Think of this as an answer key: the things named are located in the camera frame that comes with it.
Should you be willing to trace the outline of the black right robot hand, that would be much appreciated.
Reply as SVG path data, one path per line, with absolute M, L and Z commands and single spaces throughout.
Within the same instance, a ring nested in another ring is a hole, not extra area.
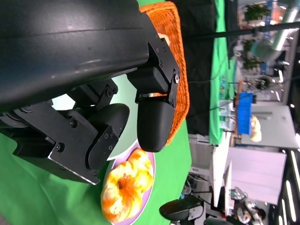
M 204 214 L 204 206 L 199 198 L 189 195 L 184 199 L 165 203 L 159 208 L 159 212 L 170 221 L 189 221 L 201 217 Z

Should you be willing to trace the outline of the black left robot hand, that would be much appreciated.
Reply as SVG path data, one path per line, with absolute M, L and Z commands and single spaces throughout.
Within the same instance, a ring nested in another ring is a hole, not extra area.
M 14 154 L 67 180 L 99 183 L 130 109 L 113 78 L 136 88 L 137 139 L 159 152 L 173 124 L 180 68 L 135 0 L 3 0 L 0 131 Z

